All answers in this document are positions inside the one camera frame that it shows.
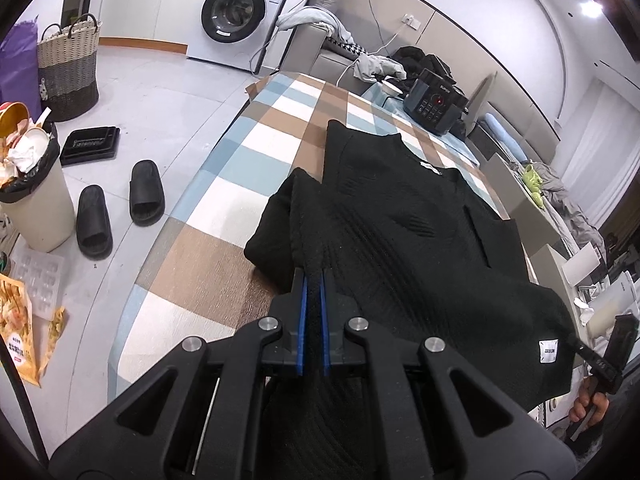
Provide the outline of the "person's right hand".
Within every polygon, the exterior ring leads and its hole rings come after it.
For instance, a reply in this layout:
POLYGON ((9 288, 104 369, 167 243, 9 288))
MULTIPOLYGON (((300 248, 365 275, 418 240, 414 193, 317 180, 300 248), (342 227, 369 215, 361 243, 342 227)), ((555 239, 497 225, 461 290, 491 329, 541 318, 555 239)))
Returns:
POLYGON ((571 422, 581 422, 587 416, 590 408, 596 408, 588 422, 589 427, 600 424, 601 420, 604 419, 608 407, 610 406, 610 401, 604 393, 589 393, 592 381, 592 376, 586 377, 582 381, 578 391, 578 397, 575 399, 572 408, 568 412, 568 418, 571 422))

